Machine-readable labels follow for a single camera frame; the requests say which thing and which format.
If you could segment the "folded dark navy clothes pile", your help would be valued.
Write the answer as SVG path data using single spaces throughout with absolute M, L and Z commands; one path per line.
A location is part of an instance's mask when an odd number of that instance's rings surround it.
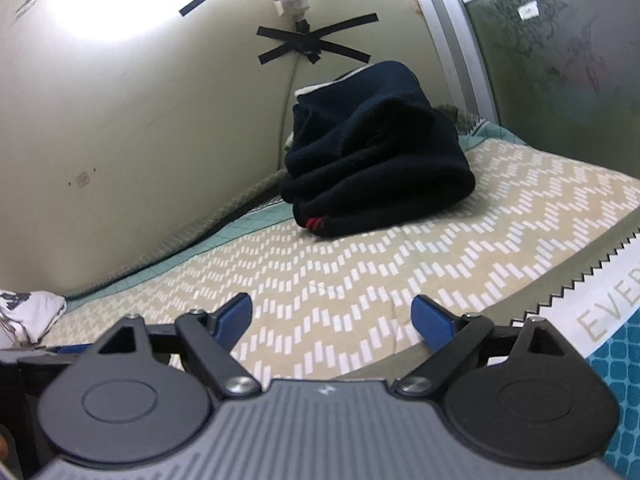
M 405 64 L 369 65 L 295 96 L 281 197 L 309 233 L 333 238 L 397 226 L 474 191 L 454 123 Z

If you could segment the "white printed garment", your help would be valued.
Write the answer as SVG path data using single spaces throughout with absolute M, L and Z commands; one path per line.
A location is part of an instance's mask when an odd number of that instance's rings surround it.
M 52 292 L 1 292 L 1 337 L 6 348 L 39 344 L 66 312 L 66 300 Z

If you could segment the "frosted floral glass window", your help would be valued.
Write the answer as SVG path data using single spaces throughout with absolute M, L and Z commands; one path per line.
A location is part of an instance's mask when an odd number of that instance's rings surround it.
M 462 0 L 500 125 L 639 173 L 639 0 Z

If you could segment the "wall outlet plate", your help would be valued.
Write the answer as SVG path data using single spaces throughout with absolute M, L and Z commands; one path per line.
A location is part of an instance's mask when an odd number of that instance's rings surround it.
M 78 188 L 84 188 L 91 182 L 90 176 L 87 171 L 84 171 L 76 178 L 76 184 Z

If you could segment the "black tape cross on wall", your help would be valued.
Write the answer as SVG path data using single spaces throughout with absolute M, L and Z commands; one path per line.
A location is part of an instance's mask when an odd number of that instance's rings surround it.
M 181 16 L 187 16 L 205 1 L 207 0 L 192 0 L 179 10 L 179 14 Z M 266 65 L 292 52 L 306 56 L 307 60 L 312 64 L 320 61 L 321 55 L 324 52 L 333 53 L 343 58 L 350 58 L 351 60 L 364 64 L 370 61 L 370 54 L 328 41 L 326 37 L 336 34 L 337 32 L 344 32 L 352 28 L 376 23 L 378 16 L 375 13 L 356 16 L 356 18 L 349 18 L 346 21 L 318 29 L 310 28 L 306 20 L 306 14 L 301 20 L 290 19 L 294 24 L 292 30 L 276 29 L 266 26 L 258 27 L 256 32 L 257 36 L 278 40 L 280 42 L 277 47 L 258 56 L 260 64 Z

